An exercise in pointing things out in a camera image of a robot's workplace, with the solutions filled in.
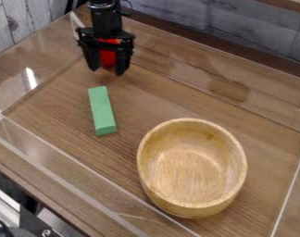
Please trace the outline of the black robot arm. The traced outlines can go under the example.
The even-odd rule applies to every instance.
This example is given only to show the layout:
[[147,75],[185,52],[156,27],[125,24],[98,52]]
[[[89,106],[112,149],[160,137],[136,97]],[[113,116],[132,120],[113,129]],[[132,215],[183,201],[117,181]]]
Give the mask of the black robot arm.
[[89,68],[115,68],[123,76],[131,67],[136,35],[124,30],[121,0],[89,0],[92,26],[78,27],[78,46],[82,48]]

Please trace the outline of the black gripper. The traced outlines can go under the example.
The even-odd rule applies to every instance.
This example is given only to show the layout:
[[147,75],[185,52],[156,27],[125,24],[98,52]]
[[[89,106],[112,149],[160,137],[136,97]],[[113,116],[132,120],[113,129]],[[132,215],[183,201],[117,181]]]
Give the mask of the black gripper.
[[116,54],[116,75],[123,76],[131,66],[131,58],[135,53],[136,35],[125,30],[112,35],[98,35],[93,28],[77,28],[78,46],[84,51],[89,68],[97,71],[101,67],[101,52]]

